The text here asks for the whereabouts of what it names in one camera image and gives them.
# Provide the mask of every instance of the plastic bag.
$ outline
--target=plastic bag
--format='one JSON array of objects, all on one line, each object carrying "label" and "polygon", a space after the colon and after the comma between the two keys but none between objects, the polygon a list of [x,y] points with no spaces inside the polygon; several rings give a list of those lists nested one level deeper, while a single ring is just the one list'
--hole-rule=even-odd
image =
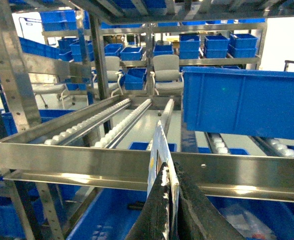
[{"label": "plastic bag", "polygon": [[273,231],[255,215],[238,203],[221,208],[220,213],[245,238],[260,240],[276,240]]}]

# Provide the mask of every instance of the white floor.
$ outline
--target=white floor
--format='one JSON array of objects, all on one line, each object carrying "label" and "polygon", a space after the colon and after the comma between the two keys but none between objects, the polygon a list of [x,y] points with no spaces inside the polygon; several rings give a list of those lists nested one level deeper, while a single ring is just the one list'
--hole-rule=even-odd
[{"label": "white floor", "polygon": [[[61,101],[58,101],[55,94],[48,94],[43,96],[48,109],[63,109]],[[75,96],[75,105],[72,105],[72,99],[68,97],[65,100],[65,108],[68,110],[78,110],[87,106],[87,96]],[[39,109],[44,109],[44,104],[39,96],[36,96],[36,101]],[[113,117],[113,125],[117,125],[124,119],[131,110],[124,110]],[[157,120],[160,119],[158,111],[148,110],[131,131],[125,136],[121,143],[117,146],[118,149],[127,149],[131,142],[149,142],[154,134],[154,129]],[[169,143],[177,144],[177,150],[180,152],[181,143],[181,112],[174,111],[168,131],[167,140]],[[222,134],[229,148],[246,149],[253,156],[264,156],[265,154],[245,135]],[[197,144],[199,147],[207,147],[207,142],[203,132],[196,132]],[[293,145],[294,140],[281,139],[281,142],[286,145]]]}]

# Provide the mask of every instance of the blue storage crate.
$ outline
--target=blue storage crate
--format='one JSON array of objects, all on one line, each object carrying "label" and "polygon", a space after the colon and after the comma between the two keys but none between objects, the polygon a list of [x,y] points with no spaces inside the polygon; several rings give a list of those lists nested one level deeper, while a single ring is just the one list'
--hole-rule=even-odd
[{"label": "blue storage crate", "polygon": [[159,22],[158,27],[176,27],[178,22]]},{"label": "blue storage crate", "polygon": [[239,19],[238,22],[242,24],[264,23],[265,18]]},{"label": "blue storage crate", "polygon": [[179,59],[198,59],[199,50],[196,51],[179,51]]},{"label": "blue storage crate", "polygon": [[105,56],[115,56],[115,57],[119,57],[119,54],[121,52],[121,48],[120,47],[105,47]]},{"label": "blue storage crate", "polygon": [[46,32],[63,31],[63,30],[67,30],[67,22],[64,20],[59,22],[43,23],[42,27],[43,27],[43,30]]},{"label": "blue storage crate", "polygon": [[[31,202],[38,223],[43,224],[45,217],[40,198]],[[9,238],[25,238],[23,227],[9,197],[0,196],[0,236]]]},{"label": "blue storage crate", "polygon": [[117,28],[121,28],[121,29],[125,29],[125,28],[140,28],[142,26],[142,24],[124,24],[124,25],[117,25]]},{"label": "blue storage crate", "polygon": [[224,59],[227,55],[227,49],[207,49],[206,47],[203,48],[203,54],[208,59]]},{"label": "blue storage crate", "polygon": [[156,45],[153,48],[153,56],[172,54],[174,54],[174,49],[172,45]]},{"label": "blue storage crate", "polygon": [[105,50],[109,48],[120,48],[121,50],[123,50],[124,45],[122,43],[110,43],[105,46]]},{"label": "blue storage crate", "polygon": [[221,66],[223,69],[241,69],[239,66]]},{"label": "blue storage crate", "polygon": [[[82,62],[82,55],[81,54],[72,54],[73,60],[76,63]],[[94,52],[89,52],[89,61],[92,62],[95,60]]]},{"label": "blue storage crate", "polygon": [[101,23],[101,29],[114,29],[114,28],[115,28],[115,26],[113,26],[113,25],[109,25],[104,22]]},{"label": "blue storage crate", "polygon": [[205,25],[206,21],[183,21],[184,26]]},{"label": "blue storage crate", "polygon": [[[143,142],[143,141],[133,141],[128,149],[129,150],[146,150],[148,147],[149,142]],[[176,143],[168,143],[169,151],[171,152],[177,152],[177,144]]]},{"label": "blue storage crate", "polygon": [[[52,119],[61,117],[71,112],[73,112],[73,110],[51,110],[51,109],[39,110],[42,123],[48,122]],[[6,112],[6,113],[2,113],[1,116],[6,128],[7,134],[8,135],[16,134],[17,128],[13,119],[13,115],[10,112]]]},{"label": "blue storage crate", "polygon": [[234,48],[232,45],[229,45],[228,52],[234,58],[254,58],[257,48]]},{"label": "blue storage crate", "polygon": [[207,50],[226,50],[228,48],[229,39],[222,36],[205,36],[204,45]]},{"label": "blue storage crate", "polygon": [[68,37],[58,40],[58,46],[61,52],[69,52],[71,51],[71,44],[76,42],[78,38],[76,37]]},{"label": "blue storage crate", "polygon": [[[230,153],[233,155],[249,155],[249,152],[243,148],[229,148]],[[198,147],[200,154],[211,154],[211,150],[208,147]]]},{"label": "blue storage crate", "polygon": [[143,55],[142,47],[125,47],[120,52],[120,58],[123,61],[139,61]]},{"label": "blue storage crate", "polygon": [[59,59],[61,59],[63,61],[67,61],[67,62],[69,62],[70,60],[73,60],[72,51],[68,51],[66,53],[60,53],[59,54]]},{"label": "blue storage crate", "polygon": [[249,34],[230,34],[230,45],[236,49],[256,48],[258,38]]},{"label": "blue storage crate", "polygon": [[[86,41],[86,45],[87,45],[89,53],[94,52],[92,41]],[[72,55],[81,55],[82,54],[81,53],[81,45],[80,45],[79,41],[70,44],[70,49],[72,51]]]},{"label": "blue storage crate", "polygon": [[201,40],[198,35],[180,35],[179,51],[198,51]]},{"label": "blue storage crate", "polygon": [[69,91],[76,91],[78,89],[77,83],[67,83],[66,86]]},{"label": "blue storage crate", "polygon": [[144,82],[146,81],[146,68],[131,68],[125,75],[125,89],[126,90],[143,90]]},{"label": "blue storage crate", "polygon": [[66,21],[65,11],[42,11],[39,14],[43,24]]},{"label": "blue storage crate", "polygon": [[183,71],[188,130],[294,140],[294,72]]}]

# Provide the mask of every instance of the chair backrest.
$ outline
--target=chair backrest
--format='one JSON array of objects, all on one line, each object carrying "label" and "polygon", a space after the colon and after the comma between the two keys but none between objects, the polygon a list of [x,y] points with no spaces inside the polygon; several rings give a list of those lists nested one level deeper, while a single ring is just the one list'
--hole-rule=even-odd
[{"label": "chair backrest", "polygon": [[154,56],[152,61],[157,82],[176,81],[179,78],[177,55],[158,55]]},{"label": "chair backrest", "polygon": [[117,56],[106,56],[106,68],[107,71],[119,72],[121,67],[121,59]]}]

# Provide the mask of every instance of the white wall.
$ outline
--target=white wall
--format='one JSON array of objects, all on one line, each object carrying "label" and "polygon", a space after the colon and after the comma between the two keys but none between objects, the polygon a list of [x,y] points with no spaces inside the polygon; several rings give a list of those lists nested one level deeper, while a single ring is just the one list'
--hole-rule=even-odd
[{"label": "white wall", "polygon": [[[283,71],[285,60],[294,61],[294,17],[269,18],[261,70]],[[289,72],[294,72],[290,64]]]}]

